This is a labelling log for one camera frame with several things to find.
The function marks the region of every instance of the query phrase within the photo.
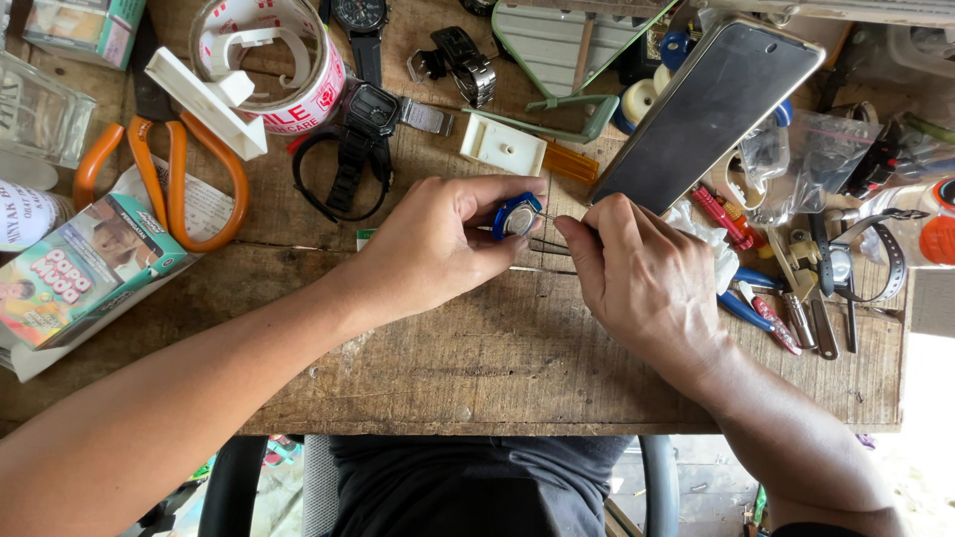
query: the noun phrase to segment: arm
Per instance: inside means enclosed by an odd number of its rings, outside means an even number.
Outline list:
[[[776,526],[820,522],[869,537],[903,534],[887,487],[849,429],[743,353],[720,324],[708,245],[621,195],[594,205],[583,224],[560,217],[555,226],[594,316],[712,414],[766,487]]]
[[[416,183],[361,253],[319,281],[56,403],[0,441],[0,535],[119,534],[328,350],[510,267],[526,239],[475,227],[500,200],[544,188],[514,177]]]

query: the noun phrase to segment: smartphone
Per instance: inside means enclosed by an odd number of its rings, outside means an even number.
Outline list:
[[[660,215],[825,59],[817,44],[741,15],[710,28],[591,187]]]

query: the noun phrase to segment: mirror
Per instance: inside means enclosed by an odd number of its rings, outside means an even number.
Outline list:
[[[546,97],[568,97],[599,75],[675,3],[661,3],[648,12],[651,17],[643,18],[501,1],[491,23],[504,48]]]

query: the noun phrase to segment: wood grain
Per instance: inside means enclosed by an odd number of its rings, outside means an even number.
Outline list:
[[[189,24],[199,2],[150,2],[160,40],[187,56]],[[249,217],[238,241],[214,252],[132,308],[48,371],[20,385],[0,375],[0,436],[68,394],[173,342],[253,310],[321,277],[354,252],[354,230],[378,226],[411,186],[430,175],[466,177],[496,173],[457,154],[466,116],[463,99],[450,78],[413,84],[404,61],[417,48],[430,47],[424,30],[458,24],[476,39],[488,22],[467,14],[454,0],[394,0],[385,32],[385,85],[392,91],[454,112],[458,125],[450,138],[398,127],[392,140],[395,181],[381,211],[366,222],[335,226],[311,209],[291,188],[288,138],[269,136],[269,152],[244,166],[253,192]],[[346,59],[344,35],[335,40]],[[20,57],[97,100],[88,143],[107,121],[128,122],[134,112],[128,75],[64,60],[11,36]],[[284,71],[282,54],[251,54],[246,63],[267,78]],[[520,68],[495,59],[497,98],[489,109],[530,118],[523,105],[541,98]],[[607,84],[612,86],[615,79]],[[805,100],[812,98],[808,88]],[[541,122],[573,129],[579,116],[539,115]],[[607,127],[607,136],[588,145],[567,144],[606,164],[624,137]],[[154,152],[164,155],[166,136],[153,135]],[[103,189],[132,165],[125,144],[100,173]],[[303,165],[306,185],[319,196],[327,191],[335,167],[332,145],[315,148]],[[196,143],[189,146],[187,169],[228,191],[229,179],[217,160]],[[57,187],[69,193],[70,174]],[[366,174],[356,205],[367,206],[377,185]],[[552,178],[550,214],[582,216],[586,187]],[[703,219],[702,215],[694,218]],[[536,238],[562,244],[547,223]],[[572,272],[566,250],[535,241],[517,265]],[[775,273],[772,261],[744,263]],[[896,430],[901,424],[902,348],[910,322],[901,294],[892,314],[862,310],[859,354],[827,362],[813,353],[792,356],[773,339],[722,311],[740,345],[780,373],[839,419],[861,432]],[[767,297],[777,311],[784,308]],[[838,301],[830,315],[840,341],[845,320]],[[717,429],[698,405],[670,388],[642,360],[613,342],[586,309],[572,274],[509,270],[500,278],[448,304],[376,329],[346,343],[296,376],[243,427],[261,433],[387,433],[474,435],[712,433]]]

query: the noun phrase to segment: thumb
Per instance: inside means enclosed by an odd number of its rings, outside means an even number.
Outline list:
[[[476,265],[474,275],[477,278],[476,286],[501,274],[514,265],[514,260],[525,251],[529,243],[522,235],[511,235],[504,240],[497,241],[489,247],[474,250]]]
[[[559,216],[554,227],[563,235],[570,248],[570,257],[581,280],[584,302],[595,303],[604,298],[604,249],[594,238],[590,227],[569,216]]]

